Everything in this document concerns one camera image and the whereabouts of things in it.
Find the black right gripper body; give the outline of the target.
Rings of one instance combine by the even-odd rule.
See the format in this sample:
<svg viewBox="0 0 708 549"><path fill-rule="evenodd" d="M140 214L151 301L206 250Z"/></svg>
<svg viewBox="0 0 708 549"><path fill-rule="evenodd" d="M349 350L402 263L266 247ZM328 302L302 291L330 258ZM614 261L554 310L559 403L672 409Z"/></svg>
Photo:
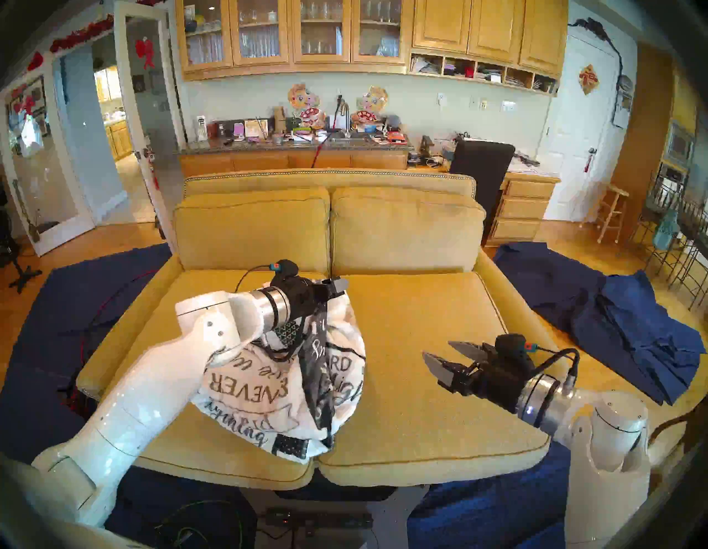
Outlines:
<svg viewBox="0 0 708 549"><path fill-rule="evenodd" d="M508 412L516 412L517 401L535 364L527 349L484 349L486 361L465 367L465 381L459 394L488 400Z"/></svg>

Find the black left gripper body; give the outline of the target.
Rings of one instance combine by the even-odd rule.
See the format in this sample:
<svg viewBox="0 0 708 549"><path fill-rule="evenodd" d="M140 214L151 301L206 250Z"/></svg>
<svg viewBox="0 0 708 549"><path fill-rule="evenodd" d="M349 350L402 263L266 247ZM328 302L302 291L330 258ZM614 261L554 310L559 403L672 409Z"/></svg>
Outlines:
<svg viewBox="0 0 708 549"><path fill-rule="evenodd" d="M285 277L289 321L313 315L322 306L318 304L318 290L324 290L321 280L302 276Z"/></svg>

